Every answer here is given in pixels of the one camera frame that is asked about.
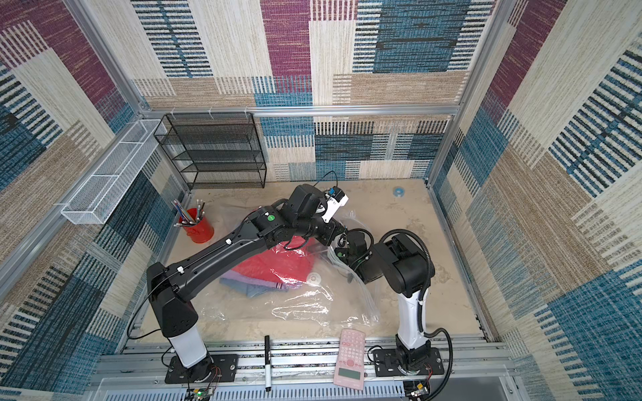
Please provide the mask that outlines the clear plastic vacuum bag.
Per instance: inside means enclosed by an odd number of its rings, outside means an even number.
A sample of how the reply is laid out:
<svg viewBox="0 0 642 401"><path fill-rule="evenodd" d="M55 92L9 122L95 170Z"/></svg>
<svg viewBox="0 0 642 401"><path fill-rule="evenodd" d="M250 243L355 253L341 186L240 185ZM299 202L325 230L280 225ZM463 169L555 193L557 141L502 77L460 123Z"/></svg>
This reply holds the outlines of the clear plastic vacuum bag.
<svg viewBox="0 0 642 401"><path fill-rule="evenodd" d="M310 247L314 267L302 287L249 298L220 283L209 284L192 303L201 319L232 321L301 321L322 327L332 324L374 326L381 320L377 287L353 275L330 247Z"/></svg>

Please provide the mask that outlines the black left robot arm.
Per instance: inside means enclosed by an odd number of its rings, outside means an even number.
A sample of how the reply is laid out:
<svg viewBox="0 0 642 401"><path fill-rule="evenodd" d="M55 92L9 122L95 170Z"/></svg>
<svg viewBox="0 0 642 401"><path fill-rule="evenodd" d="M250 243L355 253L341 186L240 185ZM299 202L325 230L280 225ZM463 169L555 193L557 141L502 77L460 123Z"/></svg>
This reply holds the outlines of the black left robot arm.
<svg viewBox="0 0 642 401"><path fill-rule="evenodd" d="M334 215L348 200L337 186L322 191L298 185L289 198L250 212L231 233L202 251L168 267L160 262L148 267L148 301L182 367L191 369L209 359L192 299L240 263L294 237L331 245L347 231Z"/></svg>

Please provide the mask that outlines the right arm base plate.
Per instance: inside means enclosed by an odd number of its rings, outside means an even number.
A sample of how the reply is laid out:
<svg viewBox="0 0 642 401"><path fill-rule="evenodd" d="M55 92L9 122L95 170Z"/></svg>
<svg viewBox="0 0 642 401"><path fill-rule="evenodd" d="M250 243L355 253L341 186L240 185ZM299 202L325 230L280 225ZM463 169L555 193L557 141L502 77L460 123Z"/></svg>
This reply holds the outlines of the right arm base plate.
<svg viewBox="0 0 642 401"><path fill-rule="evenodd" d="M394 349L374 349L369 351L369 359L374 364L376 377L443 375L446 372L444 359L437 348L431 348L427 359L416 369L403 369Z"/></svg>

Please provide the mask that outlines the red trousers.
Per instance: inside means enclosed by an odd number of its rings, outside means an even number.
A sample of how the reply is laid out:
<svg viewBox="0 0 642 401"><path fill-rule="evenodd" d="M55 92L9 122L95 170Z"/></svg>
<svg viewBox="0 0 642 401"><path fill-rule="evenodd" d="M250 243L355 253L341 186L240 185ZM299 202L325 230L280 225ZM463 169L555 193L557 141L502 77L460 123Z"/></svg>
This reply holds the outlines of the red trousers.
<svg viewBox="0 0 642 401"><path fill-rule="evenodd" d="M265 282L299 284L305 282L313 270L314 256L310 247L315 244L314 239L306 241L295 236L291 242L279 243L276 247L245 260L230 272Z"/></svg>

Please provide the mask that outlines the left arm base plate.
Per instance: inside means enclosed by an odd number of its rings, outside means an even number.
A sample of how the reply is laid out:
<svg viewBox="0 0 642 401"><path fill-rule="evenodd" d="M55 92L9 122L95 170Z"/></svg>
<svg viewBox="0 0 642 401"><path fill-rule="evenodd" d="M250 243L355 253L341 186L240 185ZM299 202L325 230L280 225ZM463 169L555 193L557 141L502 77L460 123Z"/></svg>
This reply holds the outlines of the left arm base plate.
<svg viewBox="0 0 642 401"><path fill-rule="evenodd" d="M231 383L237 372L237 354L208 355L190 368L174 356L165 375L165 384Z"/></svg>

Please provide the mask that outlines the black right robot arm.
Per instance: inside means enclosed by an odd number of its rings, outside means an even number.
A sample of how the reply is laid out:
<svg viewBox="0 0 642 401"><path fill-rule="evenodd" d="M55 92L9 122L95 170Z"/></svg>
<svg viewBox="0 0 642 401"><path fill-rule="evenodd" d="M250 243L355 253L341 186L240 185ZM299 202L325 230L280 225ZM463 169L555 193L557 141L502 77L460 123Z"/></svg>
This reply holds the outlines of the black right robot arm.
<svg viewBox="0 0 642 401"><path fill-rule="evenodd" d="M430 355L424 303L435 275L426 244L414 232L394 229L379 241L366 229L339 235L334 255L362 282L381 277L398 296L400 325L396 334L396 359L405 374L420 371Z"/></svg>

